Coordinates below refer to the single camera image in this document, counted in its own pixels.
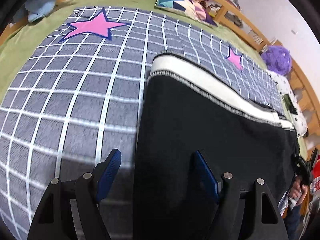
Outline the person right hand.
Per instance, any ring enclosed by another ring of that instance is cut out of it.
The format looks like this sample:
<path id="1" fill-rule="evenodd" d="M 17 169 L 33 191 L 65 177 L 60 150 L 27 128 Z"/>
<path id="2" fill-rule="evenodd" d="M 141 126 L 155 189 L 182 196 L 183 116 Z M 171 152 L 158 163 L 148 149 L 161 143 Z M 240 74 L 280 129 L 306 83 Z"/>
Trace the person right hand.
<path id="1" fill-rule="evenodd" d="M 295 176 L 295 180 L 289 190 L 289 207 L 292 210 L 294 207 L 302 204 L 308 193 L 308 186 L 302 183 L 301 176 Z"/>

